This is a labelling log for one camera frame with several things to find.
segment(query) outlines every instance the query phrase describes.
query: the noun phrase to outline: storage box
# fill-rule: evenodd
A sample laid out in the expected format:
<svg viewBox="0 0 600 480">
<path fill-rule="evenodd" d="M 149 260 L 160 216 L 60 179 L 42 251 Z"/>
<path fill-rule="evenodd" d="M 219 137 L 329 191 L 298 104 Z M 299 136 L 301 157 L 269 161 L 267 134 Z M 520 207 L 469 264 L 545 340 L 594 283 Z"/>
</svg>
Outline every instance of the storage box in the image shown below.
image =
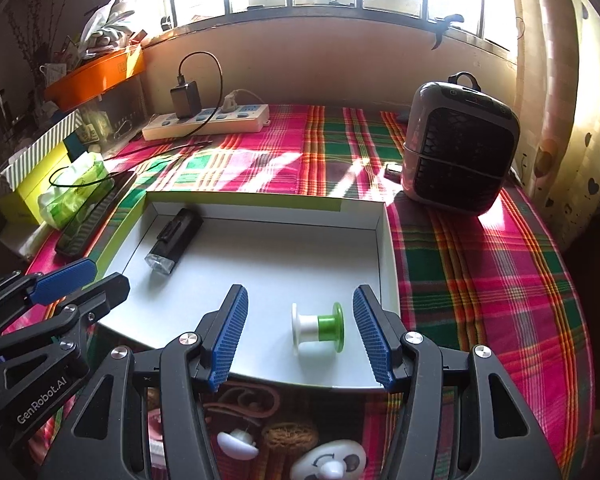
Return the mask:
<svg viewBox="0 0 600 480">
<path fill-rule="evenodd" d="M 169 276 L 144 257 L 163 226 L 184 206 L 205 223 Z M 369 284 L 386 310 L 399 314 L 398 281 L 386 208 L 312 196 L 235 192 L 148 192 L 130 210 L 97 260 L 99 276 L 128 277 L 128 300 L 101 323 L 160 348 L 194 330 L 239 283 L 249 315 L 231 372 L 246 378 L 345 390 L 381 390 L 352 312 L 354 290 Z M 330 314 L 342 305 L 344 349 L 300 345 L 294 355 L 291 305 L 300 314 Z"/>
<path fill-rule="evenodd" d="M 0 171 L 0 211 L 8 221 L 42 224 L 38 196 L 53 172 L 69 165 L 62 140 L 81 126 L 80 112 L 72 112 Z"/>
<path fill-rule="evenodd" d="M 81 104 L 78 110 L 84 121 L 80 142 L 99 144 L 105 158 L 116 155 L 148 122 L 139 75 Z"/>
<path fill-rule="evenodd" d="M 131 45 L 99 57 L 53 83 L 45 90 L 45 99 L 67 112 L 144 72 L 144 68 L 142 47 Z"/>
</svg>

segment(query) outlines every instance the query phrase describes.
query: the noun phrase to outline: yellow box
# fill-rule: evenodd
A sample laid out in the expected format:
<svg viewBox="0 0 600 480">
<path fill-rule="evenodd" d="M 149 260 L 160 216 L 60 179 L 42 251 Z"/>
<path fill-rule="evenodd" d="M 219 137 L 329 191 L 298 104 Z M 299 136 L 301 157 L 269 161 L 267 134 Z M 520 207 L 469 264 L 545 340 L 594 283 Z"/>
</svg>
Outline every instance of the yellow box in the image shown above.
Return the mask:
<svg viewBox="0 0 600 480">
<path fill-rule="evenodd" d="M 38 197 L 49 188 L 53 172 L 70 164 L 62 141 L 79 128 L 82 116 L 75 110 L 0 170 L 0 211 L 9 222 L 42 224 Z"/>
<path fill-rule="evenodd" d="M 49 189 L 49 177 L 53 172 L 69 164 L 71 162 L 66 152 L 66 146 L 64 142 L 60 142 L 45 155 L 13 192 L 0 198 L 0 211 L 7 221 L 20 224 L 42 224 L 38 197 Z"/>
</svg>

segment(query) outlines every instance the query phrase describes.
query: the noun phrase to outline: spool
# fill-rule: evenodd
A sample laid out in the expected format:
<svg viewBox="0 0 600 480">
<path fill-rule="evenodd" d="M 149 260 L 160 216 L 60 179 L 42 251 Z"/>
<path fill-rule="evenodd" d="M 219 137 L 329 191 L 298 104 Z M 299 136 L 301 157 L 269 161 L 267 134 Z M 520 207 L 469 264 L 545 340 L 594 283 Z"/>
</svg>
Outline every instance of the spool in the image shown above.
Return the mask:
<svg viewBox="0 0 600 480">
<path fill-rule="evenodd" d="M 336 352 L 344 348 L 344 318 L 342 306 L 333 304 L 330 316 L 301 316 L 298 306 L 291 305 L 291 332 L 294 338 L 294 352 L 298 354 L 300 343 L 309 341 L 333 341 Z"/>
</svg>

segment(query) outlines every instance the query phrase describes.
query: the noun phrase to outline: green tissue package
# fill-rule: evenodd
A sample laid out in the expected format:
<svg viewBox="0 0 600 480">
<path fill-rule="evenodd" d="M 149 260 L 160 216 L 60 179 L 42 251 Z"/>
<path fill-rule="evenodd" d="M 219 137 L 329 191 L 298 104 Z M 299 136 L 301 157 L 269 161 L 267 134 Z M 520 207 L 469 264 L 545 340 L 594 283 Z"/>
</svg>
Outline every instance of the green tissue package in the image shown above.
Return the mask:
<svg viewBox="0 0 600 480">
<path fill-rule="evenodd" d="M 108 174 L 109 171 L 105 168 L 104 160 L 99 153 L 83 153 L 69 167 L 53 177 L 52 181 L 61 187 L 50 186 L 38 197 L 40 215 L 51 227 L 63 229 L 98 184 L 84 187 L 63 186 L 88 184 Z"/>
</svg>

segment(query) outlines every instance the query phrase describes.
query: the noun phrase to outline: orange tray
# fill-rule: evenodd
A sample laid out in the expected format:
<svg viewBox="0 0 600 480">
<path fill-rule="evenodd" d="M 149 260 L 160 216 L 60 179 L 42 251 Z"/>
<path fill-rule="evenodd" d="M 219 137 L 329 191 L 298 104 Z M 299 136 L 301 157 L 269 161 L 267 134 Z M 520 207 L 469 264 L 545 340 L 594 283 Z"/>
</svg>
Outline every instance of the orange tray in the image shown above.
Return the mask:
<svg viewBox="0 0 600 480">
<path fill-rule="evenodd" d="M 53 83 L 45 90 L 45 99 L 68 112 L 141 72 L 144 72 L 142 47 L 128 46 L 99 57 Z"/>
</svg>

